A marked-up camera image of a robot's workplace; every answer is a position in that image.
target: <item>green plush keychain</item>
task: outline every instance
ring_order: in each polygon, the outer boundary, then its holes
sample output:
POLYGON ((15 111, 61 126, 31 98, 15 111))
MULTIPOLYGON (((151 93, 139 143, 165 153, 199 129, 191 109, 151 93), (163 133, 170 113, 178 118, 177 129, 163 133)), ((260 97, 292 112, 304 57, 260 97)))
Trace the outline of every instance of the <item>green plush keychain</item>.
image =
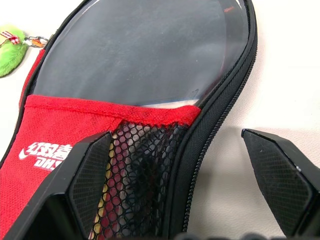
POLYGON ((28 46, 43 48, 44 37, 26 37, 23 31, 12 25, 0 26, 0 77, 9 74, 23 60, 28 46))

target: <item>black zipper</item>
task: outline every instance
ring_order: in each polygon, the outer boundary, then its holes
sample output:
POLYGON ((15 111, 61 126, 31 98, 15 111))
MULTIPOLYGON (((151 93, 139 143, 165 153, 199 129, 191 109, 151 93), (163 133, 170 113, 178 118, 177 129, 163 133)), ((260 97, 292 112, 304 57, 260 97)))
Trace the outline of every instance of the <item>black zipper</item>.
POLYGON ((189 216, 190 216, 190 210, 191 210, 191 202, 192 202, 192 198, 194 195, 194 190, 195 190, 195 186, 196 186, 196 181, 198 178, 198 174, 199 174, 199 170, 200 170, 200 166, 202 161, 204 160, 204 157, 206 155, 206 152, 212 142, 212 140, 214 139, 214 137, 216 136, 218 130, 220 129, 222 123, 225 121, 227 115, 229 114, 230 110, 232 109, 232 107, 234 106, 234 104, 236 103, 238 97, 240 96, 242 90, 244 89, 246 82, 250 76, 250 73, 252 71, 252 68, 254 66, 254 63, 256 61, 256 56, 257 56, 257 46, 255 47, 255 53, 253 55, 252 61, 249 65, 249 68, 247 70, 247 73, 240 85, 240 87, 238 88, 238 90, 236 91, 235 95, 233 96, 232 100, 230 101, 230 103, 228 104, 228 106, 226 107, 226 109, 224 110, 224 112, 222 113, 221 117, 219 118, 218 122, 216 123, 216 125, 214 126, 212 132, 210 133, 208 139, 206 140, 200 156, 196 162, 196 166, 192 175, 192 180, 191 180, 191 184, 190 184, 190 188, 189 188, 189 192, 188 192, 188 197, 187 197, 187 202, 186 202, 186 207, 185 207, 185 213, 184 213, 184 218, 183 218, 183 232, 187 231, 188 228, 188 224, 189 224, 189 216))

